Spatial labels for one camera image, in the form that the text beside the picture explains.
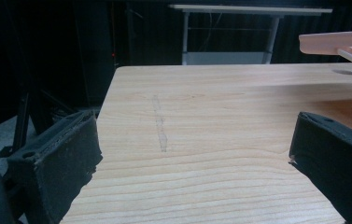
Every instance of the wood grain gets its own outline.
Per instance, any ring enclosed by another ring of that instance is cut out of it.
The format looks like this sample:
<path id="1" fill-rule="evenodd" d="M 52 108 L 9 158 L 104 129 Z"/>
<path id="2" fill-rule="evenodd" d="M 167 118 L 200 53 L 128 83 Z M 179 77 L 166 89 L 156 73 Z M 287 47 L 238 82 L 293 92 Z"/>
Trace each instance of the wood grain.
<path id="1" fill-rule="evenodd" d="M 117 70 L 63 223 L 343 223 L 288 164 L 300 111 L 352 128 L 352 64 Z"/>

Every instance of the wooden board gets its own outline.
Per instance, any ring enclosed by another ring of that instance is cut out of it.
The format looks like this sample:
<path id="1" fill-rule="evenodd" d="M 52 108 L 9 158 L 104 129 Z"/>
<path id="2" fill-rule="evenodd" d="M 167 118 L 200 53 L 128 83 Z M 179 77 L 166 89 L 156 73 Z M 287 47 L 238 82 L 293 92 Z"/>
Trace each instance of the wooden board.
<path id="1" fill-rule="evenodd" d="M 300 111 L 352 128 L 352 64 L 122 67 L 63 223 L 343 223 L 289 161 Z"/>

